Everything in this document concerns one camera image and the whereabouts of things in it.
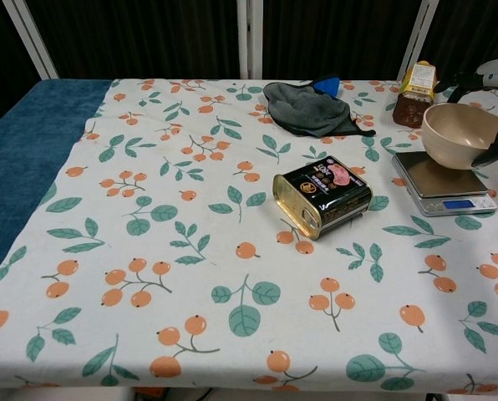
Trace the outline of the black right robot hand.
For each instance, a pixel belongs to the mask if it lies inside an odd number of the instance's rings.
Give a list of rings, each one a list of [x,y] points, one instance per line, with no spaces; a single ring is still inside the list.
[[[449,103],[457,103],[463,96],[468,93],[487,89],[498,89],[498,74],[478,74],[474,73],[459,73],[453,78],[440,81],[434,87],[435,93],[444,92],[449,87],[455,86],[451,96],[448,99]],[[483,153],[476,156],[471,164],[472,167],[486,166],[498,160],[498,132],[494,142]]]

